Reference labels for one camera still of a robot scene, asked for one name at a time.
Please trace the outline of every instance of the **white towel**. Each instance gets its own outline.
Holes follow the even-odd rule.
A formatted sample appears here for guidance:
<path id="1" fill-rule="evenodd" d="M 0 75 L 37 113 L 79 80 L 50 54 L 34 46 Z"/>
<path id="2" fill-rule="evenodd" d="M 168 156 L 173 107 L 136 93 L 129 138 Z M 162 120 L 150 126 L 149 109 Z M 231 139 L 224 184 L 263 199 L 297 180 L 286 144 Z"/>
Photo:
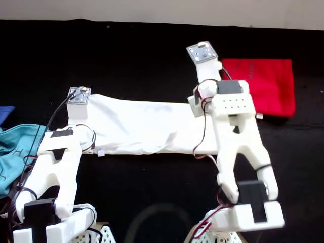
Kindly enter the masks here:
<path id="1" fill-rule="evenodd" d="M 217 154 L 209 115 L 206 135 L 196 154 Z M 86 123 L 96 132 L 94 153 L 105 154 L 192 154 L 204 132 L 204 117 L 195 118 L 189 104 L 130 101 L 93 94 L 88 102 L 88 119 L 69 119 L 69 124 Z"/>

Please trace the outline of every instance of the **red cloth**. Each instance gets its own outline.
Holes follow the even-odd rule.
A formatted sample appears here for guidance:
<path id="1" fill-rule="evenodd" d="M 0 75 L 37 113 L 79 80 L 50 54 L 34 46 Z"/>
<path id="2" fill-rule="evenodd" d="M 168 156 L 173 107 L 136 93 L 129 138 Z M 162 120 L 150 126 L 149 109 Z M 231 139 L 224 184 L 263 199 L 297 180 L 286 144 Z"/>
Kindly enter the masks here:
<path id="1" fill-rule="evenodd" d="M 292 117 L 295 113 L 292 61 L 288 59 L 223 59 L 232 79 L 250 85 L 257 113 Z M 222 78 L 228 79 L 224 72 Z"/>

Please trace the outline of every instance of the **perforated white base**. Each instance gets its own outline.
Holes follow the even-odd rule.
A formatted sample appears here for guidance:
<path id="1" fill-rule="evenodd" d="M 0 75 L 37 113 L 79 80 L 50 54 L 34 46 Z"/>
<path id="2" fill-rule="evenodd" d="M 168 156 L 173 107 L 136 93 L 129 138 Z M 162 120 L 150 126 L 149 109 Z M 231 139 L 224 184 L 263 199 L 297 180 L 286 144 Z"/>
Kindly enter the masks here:
<path id="1" fill-rule="evenodd" d="M 194 239 L 192 243 L 242 243 L 242 241 L 236 232 L 212 235 L 209 231 L 206 231 L 199 239 Z"/>
<path id="2" fill-rule="evenodd" d="M 116 243 L 109 226 L 103 226 L 100 232 L 103 236 L 102 243 Z M 74 240 L 72 240 L 70 243 L 99 243 L 99 240 L 100 236 L 97 233 L 87 230 L 82 235 L 79 235 Z"/>

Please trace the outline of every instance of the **white wall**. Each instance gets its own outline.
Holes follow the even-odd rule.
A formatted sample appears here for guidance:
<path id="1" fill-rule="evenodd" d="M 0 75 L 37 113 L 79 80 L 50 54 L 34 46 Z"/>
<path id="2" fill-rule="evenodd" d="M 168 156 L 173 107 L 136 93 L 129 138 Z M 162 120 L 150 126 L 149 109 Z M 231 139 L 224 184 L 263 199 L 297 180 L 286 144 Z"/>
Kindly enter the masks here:
<path id="1" fill-rule="evenodd" d="M 0 19 L 324 30 L 324 0 L 0 0 Z"/>

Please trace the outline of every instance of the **blue fabric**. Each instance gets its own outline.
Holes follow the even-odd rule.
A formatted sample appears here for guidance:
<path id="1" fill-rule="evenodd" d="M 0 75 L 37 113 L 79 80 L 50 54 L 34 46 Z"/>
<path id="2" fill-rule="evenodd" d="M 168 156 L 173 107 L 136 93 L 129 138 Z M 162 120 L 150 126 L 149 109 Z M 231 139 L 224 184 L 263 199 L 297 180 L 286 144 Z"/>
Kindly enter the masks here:
<path id="1" fill-rule="evenodd" d="M 37 134 L 30 152 L 30 155 L 36 155 L 44 130 L 45 126 L 21 124 L 0 132 L 0 198 L 8 195 L 10 184 L 20 176 L 24 168 L 24 157 L 29 154 Z M 27 164 L 32 161 L 33 158 L 28 158 Z"/>
<path id="2" fill-rule="evenodd" d="M 5 121 L 5 119 L 7 119 L 8 115 L 14 109 L 15 109 L 14 106 L 0 106 L 0 125 Z"/>

